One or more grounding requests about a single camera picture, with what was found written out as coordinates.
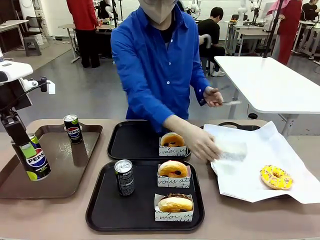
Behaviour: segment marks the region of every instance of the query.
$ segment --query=shirt collar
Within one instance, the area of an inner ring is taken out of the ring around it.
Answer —
[[[177,27],[183,26],[188,29],[188,26],[186,25],[184,15],[181,12],[180,8],[178,5],[175,5],[174,8],[174,17],[175,17],[175,22],[177,23]],[[136,11],[138,19],[141,23],[141,25],[146,28],[150,23],[148,20],[147,15],[145,14],[144,10],[139,6],[139,8]]]

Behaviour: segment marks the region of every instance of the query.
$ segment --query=blue button-up shirt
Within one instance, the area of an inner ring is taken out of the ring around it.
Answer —
[[[144,119],[160,132],[171,115],[188,119],[190,85],[200,105],[209,82],[200,64],[198,28],[194,19],[174,7],[175,29],[166,48],[139,7],[112,31],[111,47],[127,94],[127,119]]]

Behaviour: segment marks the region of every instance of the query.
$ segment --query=donut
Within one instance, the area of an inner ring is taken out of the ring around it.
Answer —
[[[158,175],[169,178],[185,178],[188,174],[186,165],[179,161],[166,161],[158,169]]]
[[[183,147],[185,146],[185,140],[182,136],[176,134],[175,132],[169,132],[161,138],[161,146],[165,147]]]
[[[275,190],[288,190],[294,183],[292,177],[280,167],[267,165],[260,171],[262,181]]]
[[[183,213],[192,211],[194,203],[184,194],[170,193],[159,201],[158,207],[166,213]]]

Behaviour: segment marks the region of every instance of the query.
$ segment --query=face mask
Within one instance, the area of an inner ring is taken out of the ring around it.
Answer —
[[[161,24],[174,9],[177,0],[139,0],[144,13],[157,24]]]

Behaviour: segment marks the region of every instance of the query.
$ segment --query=stool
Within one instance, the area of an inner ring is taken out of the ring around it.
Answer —
[[[39,44],[34,36],[27,36],[23,38],[25,55],[30,56],[40,56],[42,55]]]
[[[203,70],[204,75],[208,74],[210,76],[210,59],[208,57],[200,57],[201,67]]]

